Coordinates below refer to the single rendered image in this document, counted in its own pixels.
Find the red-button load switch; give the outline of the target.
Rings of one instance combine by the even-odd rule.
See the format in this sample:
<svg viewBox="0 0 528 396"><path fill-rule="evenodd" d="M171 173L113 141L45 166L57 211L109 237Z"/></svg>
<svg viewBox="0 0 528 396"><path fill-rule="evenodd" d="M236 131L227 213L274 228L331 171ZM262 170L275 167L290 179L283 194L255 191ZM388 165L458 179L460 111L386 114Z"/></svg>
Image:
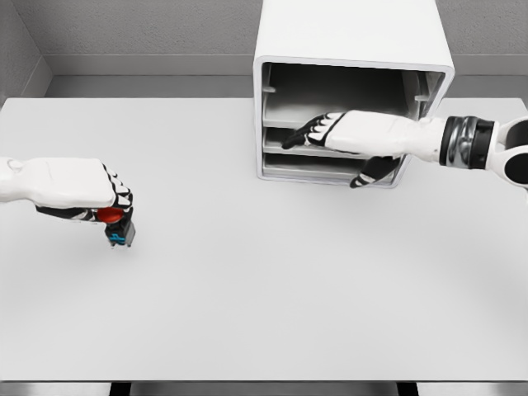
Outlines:
<svg viewBox="0 0 528 396"><path fill-rule="evenodd" d="M97 219L106 225L105 235L112 247L132 245L135 236L132 215L133 209L108 207L97 211Z"/></svg>

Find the white tabletop storage cabinet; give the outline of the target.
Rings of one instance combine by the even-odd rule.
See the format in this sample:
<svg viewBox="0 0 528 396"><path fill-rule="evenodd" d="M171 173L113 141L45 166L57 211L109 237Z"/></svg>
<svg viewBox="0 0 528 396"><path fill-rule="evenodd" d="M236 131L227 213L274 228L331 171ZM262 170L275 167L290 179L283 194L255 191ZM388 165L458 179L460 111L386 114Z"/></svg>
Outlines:
<svg viewBox="0 0 528 396"><path fill-rule="evenodd" d="M300 102L405 101L416 123L435 118L455 76L436 0L263 0L252 63L257 175L269 99ZM398 184L411 158L369 186Z"/></svg>

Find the grey cabinet drawer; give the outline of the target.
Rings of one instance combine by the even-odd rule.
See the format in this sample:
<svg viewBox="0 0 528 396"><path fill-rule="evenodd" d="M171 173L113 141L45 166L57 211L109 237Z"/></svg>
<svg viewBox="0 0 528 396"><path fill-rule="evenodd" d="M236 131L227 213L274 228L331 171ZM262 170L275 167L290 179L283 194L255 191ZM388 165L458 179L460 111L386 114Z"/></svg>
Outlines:
<svg viewBox="0 0 528 396"><path fill-rule="evenodd" d="M294 133L295 131L293 129L265 128L263 131L262 143L263 153L321 158L352 158L361 160L369 158L369 156L365 156L364 154L339 152L314 145L300 145L288 150L284 150L282 148L282 144Z"/></svg>
<svg viewBox="0 0 528 396"><path fill-rule="evenodd" d="M279 99L269 99L263 111L263 124L266 127L297 129L324 113L346 112L350 110L376 111L396 116L417 119L416 107L409 106L405 101L395 103L383 102L294 102Z"/></svg>
<svg viewBox="0 0 528 396"><path fill-rule="evenodd" d="M366 159L356 158L265 154L262 174L287 180L348 185L366 163Z"/></svg>

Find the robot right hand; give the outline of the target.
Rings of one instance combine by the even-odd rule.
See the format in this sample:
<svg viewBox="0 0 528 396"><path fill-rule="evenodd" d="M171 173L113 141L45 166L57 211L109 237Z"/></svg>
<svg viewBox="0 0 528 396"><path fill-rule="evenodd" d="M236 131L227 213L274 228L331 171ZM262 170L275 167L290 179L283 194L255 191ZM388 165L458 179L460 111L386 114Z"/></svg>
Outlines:
<svg viewBox="0 0 528 396"><path fill-rule="evenodd" d="M403 116L370 111L325 113L297 129L282 148L314 145L369 156L350 182L350 188L356 189L380 181L399 166L405 154L403 135L413 125Z"/></svg>

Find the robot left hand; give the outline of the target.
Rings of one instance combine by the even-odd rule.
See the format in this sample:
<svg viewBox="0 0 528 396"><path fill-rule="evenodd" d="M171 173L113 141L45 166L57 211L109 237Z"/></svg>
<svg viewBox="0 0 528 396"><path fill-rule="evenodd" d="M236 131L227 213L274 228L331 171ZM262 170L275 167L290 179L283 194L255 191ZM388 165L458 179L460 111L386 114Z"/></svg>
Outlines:
<svg viewBox="0 0 528 396"><path fill-rule="evenodd" d="M133 194L96 158L33 158L24 163L27 198L38 212L61 219L113 224L133 213Z"/></svg>

